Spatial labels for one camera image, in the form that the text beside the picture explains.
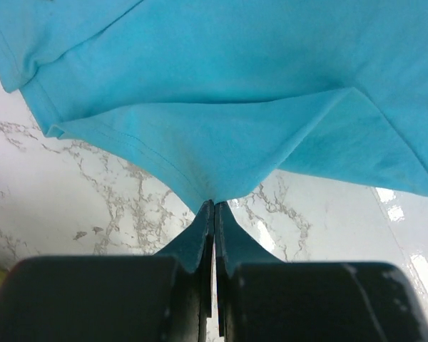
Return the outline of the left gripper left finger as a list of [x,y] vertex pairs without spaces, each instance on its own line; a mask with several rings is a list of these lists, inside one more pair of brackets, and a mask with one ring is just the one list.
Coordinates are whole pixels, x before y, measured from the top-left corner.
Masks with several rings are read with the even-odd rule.
[[0,341],[204,341],[214,205],[152,255],[39,256],[0,287]]

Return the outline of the teal t shirt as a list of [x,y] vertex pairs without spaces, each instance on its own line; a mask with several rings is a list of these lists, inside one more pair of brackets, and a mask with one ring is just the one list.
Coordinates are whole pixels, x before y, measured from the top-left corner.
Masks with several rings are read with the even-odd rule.
[[0,1],[0,81],[194,210],[276,169],[428,197],[428,1]]

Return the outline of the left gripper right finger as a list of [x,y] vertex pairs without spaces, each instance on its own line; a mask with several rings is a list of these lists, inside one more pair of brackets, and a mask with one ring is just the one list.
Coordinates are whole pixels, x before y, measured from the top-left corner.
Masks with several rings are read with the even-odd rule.
[[215,206],[219,333],[226,341],[428,341],[408,278],[383,262],[286,263],[228,204]]

